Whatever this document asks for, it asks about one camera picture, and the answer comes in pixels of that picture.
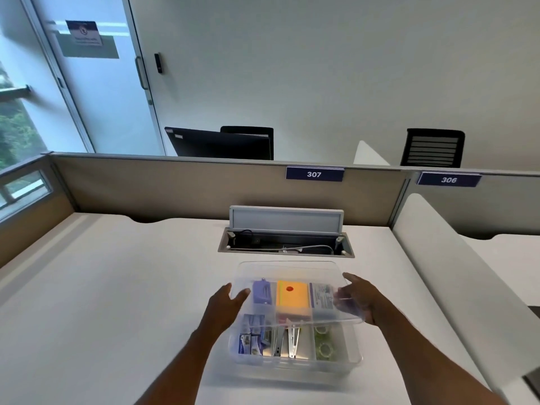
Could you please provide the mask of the black slatted office chair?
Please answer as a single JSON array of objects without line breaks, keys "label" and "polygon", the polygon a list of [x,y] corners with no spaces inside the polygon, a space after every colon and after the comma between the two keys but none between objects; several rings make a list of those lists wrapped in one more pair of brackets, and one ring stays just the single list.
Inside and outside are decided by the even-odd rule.
[{"label": "black slatted office chair", "polygon": [[400,166],[460,168],[465,133],[453,129],[407,129]]}]

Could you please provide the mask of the grey frosted door sheet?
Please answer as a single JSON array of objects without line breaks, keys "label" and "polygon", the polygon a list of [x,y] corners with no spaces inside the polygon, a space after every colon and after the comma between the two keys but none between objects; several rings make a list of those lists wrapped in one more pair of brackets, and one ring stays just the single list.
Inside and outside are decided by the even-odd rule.
[{"label": "grey frosted door sheet", "polygon": [[101,46],[79,45],[70,34],[55,32],[62,56],[65,58],[119,59],[114,37],[102,35]]}]

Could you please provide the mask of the black monitor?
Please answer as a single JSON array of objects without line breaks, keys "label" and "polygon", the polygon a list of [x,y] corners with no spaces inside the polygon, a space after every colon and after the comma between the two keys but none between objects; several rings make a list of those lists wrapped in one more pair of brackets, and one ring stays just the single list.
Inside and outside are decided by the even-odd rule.
[{"label": "black monitor", "polygon": [[268,134],[228,133],[165,127],[177,156],[245,160],[274,159],[273,138]]}]

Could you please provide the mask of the orange sticky note pad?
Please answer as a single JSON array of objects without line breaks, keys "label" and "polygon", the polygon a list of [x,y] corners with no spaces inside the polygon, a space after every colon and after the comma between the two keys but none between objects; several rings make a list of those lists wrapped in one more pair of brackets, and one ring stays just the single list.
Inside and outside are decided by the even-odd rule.
[{"label": "orange sticky note pad", "polygon": [[276,318],[281,322],[309,320],[312,309],[308,284],[300,281],[279,280],[276,285]]}]

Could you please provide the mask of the beige desk partition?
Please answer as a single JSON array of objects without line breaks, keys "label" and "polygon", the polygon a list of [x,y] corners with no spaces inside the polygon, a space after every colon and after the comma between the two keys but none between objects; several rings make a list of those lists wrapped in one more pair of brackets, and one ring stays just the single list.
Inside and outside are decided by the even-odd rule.
[{"label": "beige desk partition", "polygon": [[342,181],[287,179],[286,164],[165,156],[53,153],[78,211],[141,222],[229,219],[231,206],[344,211],[344,224],[387,226],[408,178],[404,170],[345,168]]},{"label": "beige desk partition", "polygon": [[[0,171],[0,269],[58,224],[80,211],[59,171],[57,152],[45,152]],[[7,185],[38,173],[44,190],[36,188],[14,199]]]},{"label": "beige desk partition", "polygon": [[[396,201],[393,227],[411,194],[421,195],[459,234],[490,239],[498,234],[540,235],[540,171],[402,167],[407,178]],[[482,174],[474,188],[422,186],[421,172]]]}]

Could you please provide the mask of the clear plastic organizer box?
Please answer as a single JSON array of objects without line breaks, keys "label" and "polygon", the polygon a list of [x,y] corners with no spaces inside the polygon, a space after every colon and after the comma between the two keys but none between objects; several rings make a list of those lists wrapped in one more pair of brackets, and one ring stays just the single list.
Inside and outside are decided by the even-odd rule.
[{"label": "clear plastic organizer box", "polygon": [[[272,327],[271,345],[265,349],[263,356],[238,354],[240,323],[234,322],[229,331],[228,356],[234,363],[246,368],[245,374],[252,378],[258,377],[259,374],[270,375],[271,369],[275,370],[276,373],[290,372],[294,375],[307,373],[347,374],[362,361],[355,329],[357,324],[359,323],[327,325],[331,327],[328,338],[316,338],[313,330],[314,325],[296,325],[301,328],[298,353],[296,359],[289,359],[287,355],[281,357],[271,355],[275,327]],[[333,344],[334,361],[316,360],[316,341],[330,341]]]}]

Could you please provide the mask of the blue door sign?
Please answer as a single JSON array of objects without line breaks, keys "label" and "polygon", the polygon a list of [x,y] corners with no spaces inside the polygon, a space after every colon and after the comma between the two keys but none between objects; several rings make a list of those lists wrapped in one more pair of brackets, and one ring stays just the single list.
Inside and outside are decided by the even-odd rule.
[{"label": "blue door sign", "polygon": [[66,20],[65,22],[75,44],[92,47],[103,46],[102,38],[95,21]]}]

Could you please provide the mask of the silver metal clips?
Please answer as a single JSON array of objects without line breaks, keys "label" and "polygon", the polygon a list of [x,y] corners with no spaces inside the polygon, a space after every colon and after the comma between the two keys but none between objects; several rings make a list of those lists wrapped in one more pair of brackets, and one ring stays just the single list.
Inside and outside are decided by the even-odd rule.
[{"label": "silver metal clips", "polygon": [[287,355],[289,359],[296,359],[298,353],[301,328],[298,326],[278,326],[273,329],[273,343],[271,355],[281,357]]}]

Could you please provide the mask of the white curved side divider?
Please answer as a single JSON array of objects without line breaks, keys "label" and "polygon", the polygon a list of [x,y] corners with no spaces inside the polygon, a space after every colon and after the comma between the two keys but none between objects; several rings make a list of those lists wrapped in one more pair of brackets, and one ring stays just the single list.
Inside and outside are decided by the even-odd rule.
[{"label": "white curved side divider", "polygon": [[488,387],[510,405],[540,405],[540,318],[419,194],[404,202],[395,238]]},{"label": "white curved side divider", "polygon": [[390,164],[378,154],[367,142],[359,141],[354,160],[354,165],[376,165],[376,166],[390,166]]}]

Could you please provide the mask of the purple stapler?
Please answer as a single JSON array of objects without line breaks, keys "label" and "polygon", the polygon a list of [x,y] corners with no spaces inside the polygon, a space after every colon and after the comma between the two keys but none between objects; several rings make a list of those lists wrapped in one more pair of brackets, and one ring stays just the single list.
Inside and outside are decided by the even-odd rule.
[{"label": "purple stapler", "polygon": [[272,284],[265,278],[253,282],[252,295],[253,304],[273,306]]}]

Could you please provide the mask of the frosted glass door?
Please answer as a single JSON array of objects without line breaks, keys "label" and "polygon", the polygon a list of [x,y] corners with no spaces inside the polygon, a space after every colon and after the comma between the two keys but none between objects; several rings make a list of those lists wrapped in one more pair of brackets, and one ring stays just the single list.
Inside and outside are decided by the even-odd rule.
[{"label": "frosted glass door", "polygon": [[[150,91],[141,88],[142,57],[128,0],[20,0],[88,152],[165,155]],[[95,21],[114,37],[119,59],[65,58],[55,32],[66,20]]]}]

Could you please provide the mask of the person's right hand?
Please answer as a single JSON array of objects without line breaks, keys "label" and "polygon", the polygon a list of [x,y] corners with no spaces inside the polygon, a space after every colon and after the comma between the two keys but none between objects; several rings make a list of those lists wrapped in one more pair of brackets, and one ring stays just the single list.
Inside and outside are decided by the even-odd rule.
[{"label": "person's right hand", "polygon": [[359,306],[358,312],[345,312],[357,317],[363,317],[370,325],[382,328],[392,318],[392,303],[369,281],[343,272],[342,276],[349,283],[339,287],[337,291],[349,293]]}]

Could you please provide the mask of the clear plastic lid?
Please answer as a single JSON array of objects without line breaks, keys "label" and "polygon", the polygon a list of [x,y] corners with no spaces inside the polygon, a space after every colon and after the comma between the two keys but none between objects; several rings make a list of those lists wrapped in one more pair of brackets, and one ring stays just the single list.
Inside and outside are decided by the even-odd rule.
[{"label": "clear plastic lid", "polygon": [[[255,280],[265,278],[272,284],[273,306],[253,304],[252,285]],[[244,302],[238,314],[236,323],[241,323],[245,314],[261,314],[266,316],[267,325],[271,327],[292,325],[326,326],[334,323],[361,323],[364,318],[339,311],[338,319],[330,322],[314,322],[312,313],[309,320],[281,322],[276,318],[276,287],[277,281],[289,280],[300,281],[309,284],[330,284],[334,292],[339,287],[347,285],[339,267],[333,261],[247,261],[238,266],[237,276],[232,283],[232,293],[236,294],[244,288],[249,288],[251,293]]]}]

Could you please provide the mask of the person's left forearm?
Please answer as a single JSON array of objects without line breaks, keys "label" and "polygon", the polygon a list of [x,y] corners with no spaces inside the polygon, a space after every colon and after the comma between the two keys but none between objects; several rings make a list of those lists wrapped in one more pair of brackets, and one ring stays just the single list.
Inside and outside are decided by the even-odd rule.
[{"label": "person's left forearm", "polygon": [[134,405],[195,405],[208,357],[223,332],[199,326]]}]

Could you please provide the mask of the glass window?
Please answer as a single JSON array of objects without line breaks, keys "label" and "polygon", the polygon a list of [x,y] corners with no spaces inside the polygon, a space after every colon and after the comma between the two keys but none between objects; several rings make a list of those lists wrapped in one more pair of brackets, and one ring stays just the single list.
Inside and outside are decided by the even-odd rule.
[{"label": "glass window", "polygon": [[25,162],[46,152],[23,101],[30,87],[15,84],[0,61],[0,222],[51,193],[44,172]]}]

